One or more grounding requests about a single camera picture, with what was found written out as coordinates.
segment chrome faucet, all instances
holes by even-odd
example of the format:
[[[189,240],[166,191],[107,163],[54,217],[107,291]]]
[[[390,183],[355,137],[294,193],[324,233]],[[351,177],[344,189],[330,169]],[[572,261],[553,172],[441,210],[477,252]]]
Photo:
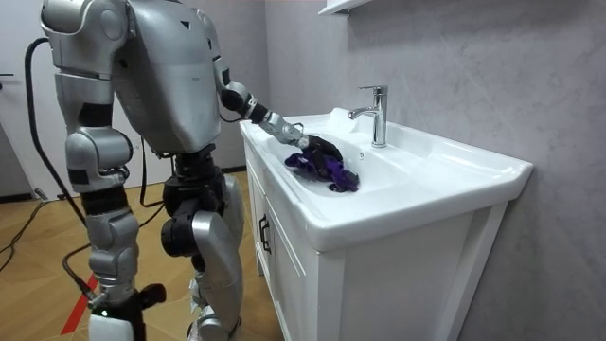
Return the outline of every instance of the chrome faucet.
[[[358,89],[372,89],[374,105],[368,108],[354,109],[348,112],[349,119],[356,119],[362,114],[373,115],[375,126],[372,135],[372,147],[387,146],[387,85],[363,86]]]

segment shelf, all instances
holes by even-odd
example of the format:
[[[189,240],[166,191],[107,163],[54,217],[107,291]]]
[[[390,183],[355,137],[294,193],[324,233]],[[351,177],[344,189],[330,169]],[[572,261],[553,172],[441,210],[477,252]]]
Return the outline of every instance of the shelf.
[[[371,0],[329,0],[319,15],[349,15],[349,11]]]

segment floor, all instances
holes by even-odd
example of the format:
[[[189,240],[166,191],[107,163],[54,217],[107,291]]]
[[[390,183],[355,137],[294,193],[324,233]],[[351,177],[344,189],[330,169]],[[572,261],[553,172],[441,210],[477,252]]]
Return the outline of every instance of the floor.
[[[244,301],[241,310],[240,340],[283,340],[265,279],[257,275],[255,248],[251,234],[250,205],[246,172],[234,174],[241,187],[245,205],[244,236],[240,255],[244,272]],[[156,210],[138,204],[139,189],[127,190],[133,212],[144,221]],[[148,189],[148,202],[161,198],[162,186]],[[9,243],[38,202],[0,205],[0,245]],[[138,235],[140,248],[136,286],[163,283],[168,291],[166,303],[145,312],[148,340],[186,340],[189,312],[187,286],[192,269],[187,259],[167,256],[160,244],[160,229],[168,218],[162,212]],[[0,273],[0,340],[7,341],[81,341],[87,340],[88,311],[74,332],[62,335],[80,292],[62,269],[63,255],[87,243],[84,228],[66,202],[55,202],[40,210],[25,235],[17,243],[17,252]],[[4,263],[8,252],[0,255]],[[89,279],[88,252],[71,260],[74,270]]]

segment silver robot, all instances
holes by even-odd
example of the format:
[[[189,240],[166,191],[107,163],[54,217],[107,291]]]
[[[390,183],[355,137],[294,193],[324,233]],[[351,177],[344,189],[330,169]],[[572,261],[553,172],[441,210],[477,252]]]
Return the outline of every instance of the silver robot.
[[[199,9],[177,0],[44,0],[41,22],[59,68],[67,170],[81,195],[89,264],[100,287],[89,302],[89,339],[145,340],[142,311],[166,295],[161,284],[134,287],[139,225],[123,187],[133,146],[112,128],[116,93],[154,152],[176,159],[163,193],[171,218],[161,238],[170,256],[188,257],[194,268],[192,304],[200,309],[187,338],[234,340],[241,324],[243,218],[235,179],[210,154],[220,132],[218,98],[281,143],[312,153],[320,173],[323,155],[341,154],[231,81],[214,25]]]

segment red tape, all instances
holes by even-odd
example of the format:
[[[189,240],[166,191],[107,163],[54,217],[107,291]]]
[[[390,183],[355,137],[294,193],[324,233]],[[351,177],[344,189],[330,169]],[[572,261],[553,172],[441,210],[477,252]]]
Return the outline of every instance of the red tape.
[[[97,288],[97,279],[95,275],[91,274],[91,277],[88,278],[88,286],[95,290]],[[80,295],[78,298],[78,302],[72,309],[72,313],[67,317],[67,321],[65,321],[65,325],[63,326],[63,330],[61,331],[61,335],[65,335],[67,333],[75,332],[78,324],[80,324],[80,320],[84,315],[84,311],[86,311],[86,304],[88,303],[88,299],[84,295]]]

